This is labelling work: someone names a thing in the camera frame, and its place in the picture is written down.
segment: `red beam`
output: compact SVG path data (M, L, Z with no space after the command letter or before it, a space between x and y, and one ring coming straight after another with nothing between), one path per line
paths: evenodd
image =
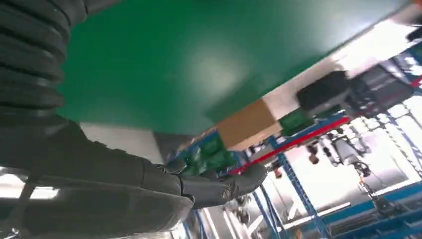
M411 86L413 86L413 87L419 87L420 84L421 84L421 82L422 82L422 76L419 77L419 78L417 78L416 80L412 81L411 82ZM315 130L314 132L311 132L311 133L309 133L309 134L307 134L307 135L305 135L305 136L303 136L301 138L298 138L298 139L296 139L296 140L294 140L294 141L292 141L290 143L287 143L287 144L283 145L282 147L276 148L274 151L269 152L269 153L261 156L258 159L255 159L253 162L246 163L242 167L237 168L237 169L231 171L230 174L231 175L235 175L235 174L238 174L240 172L243 172L246 168L250 167L251 165L253 165L255 163L260 163L262 161L265 161L268 158L271 158L271 157L273 157L273 156L275 156L275 155L277 155L279 153L282 153L284 151L287 151L291 147L294 147L296 145L299 145L299 144L301 144L301 143L303 143L303 142L305 142L305 141L307 141L307 140L309 140L309 139L311 139L313 137L319 136L319 135L321 135L323 133L329 132L329 131L331 131L331 130L333 130L335 128L338 128L338 127L342 126L345 123L349 123L350 121L351 120L350 120L349 117L343 117L343 118L339 119L336 122L333 122L333 123L331 123L331 124L329 124L327 126L321 127L320 129Z

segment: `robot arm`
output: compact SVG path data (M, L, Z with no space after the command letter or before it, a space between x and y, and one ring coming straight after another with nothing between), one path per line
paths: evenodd
M116 2L0 3L0 166L32 178L31 185L60 189L52 202L29 200L31 187L18 201L1 200L3 233L120 238L165 231L191 208L224 204L266 176L260 165L220 180L168 174L147 159L89 141L76 123L55 114L64 102L55 87L64 79L70 28Z

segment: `shelving rack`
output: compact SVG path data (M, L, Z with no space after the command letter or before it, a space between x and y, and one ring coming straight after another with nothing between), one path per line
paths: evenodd
M415 94L418 95L421 90L419 88L419 82L422 80L422 77L417 77L412 79L411 85L417 87L418 90L415 90ZM392 117L390 114L386 114L386 117L389 120L389 123L394 125L394 127L400 132L406 142L410 145L412 149L412 153L414 155L414 159L411 159L407 155L407 160L412 165L414 170L418 173L418 175L422 179L422 152L416 145L412 142L412 140L406 135L406 133L400 129L399 125L396 122L396 119ZM302 132L299 132L287 139L283 142L278 142L277 139L273 136L269 137L265 141L273 147L273 151L267 153L264 156L256 159L254 162L249 162L248 157L246 156L246 163L242 165L241 160L238 157L235 157L238 162L238 167L234 169L231 173L235 174L245 167L250 166L253 163L258 163L260 161L264 161L265 159L273 156L277 156L277 160L281 163L283 169L285 170L287 177L291 181L297 195L299 196L301 202L303 203L307 213L312 219L313 228L316 229L321 238L339 238L339 239L354 239L354 238L383 238L383 239L398 239L404 238L409 235L414 235L422 232L422 207L416 210L409 210L408 212L394 216L387 219L380 219L374 223L371 223L367 226L351 230L349 232L345 232L339 235L332 236L330 233L329 226L326 224L325 218L322 218L318 215L317 210L312 205L309 197L307 196L305 190L303 189L300 181L298 180L292 166L290 165L289 161L287 160L286 156L283 152L287 151L288 149L303 143L304 141L313 138L315 136L321 135L322 133L331 131L343 124L351 122L351 118L349 118L345 113L337 113L331 116L328 119L322 120L317 124L305 129ZM217 136L217 132L211 132L209 135L205 136L199 142L196 142L194 146L201 145L202 143L210 140L212 137ZM413 186L417 192L422 192L422 186L420 183ZM257 196L256 192L253 193L253 197L258 205L259 210L261 211L264 221L266 222L268 228L271 232L271 237L273 239L281 239L281 238L291 238L289 231L285 230L283 227L283 223L278 216L277 211L275 210L274 205L272 204L266 190L263 186L260 187L262 193L265 198L265 202L261 202L259 197ZM370 204L366 204L366 210L372 210L373 207ZM353 213L358 212L360 209L351 208L347 209L348 214L342 214L344 217L351 216Z

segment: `cardboard box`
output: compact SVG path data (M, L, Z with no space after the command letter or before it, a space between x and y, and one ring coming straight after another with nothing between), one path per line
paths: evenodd
M245 150L281 131L280 124L262 99L221 121L216 127L225 147L231 151Z

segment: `green table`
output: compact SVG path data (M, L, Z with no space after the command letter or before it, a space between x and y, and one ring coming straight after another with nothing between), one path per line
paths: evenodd
M199 133L409 0L124 0L77 26L74 120Z

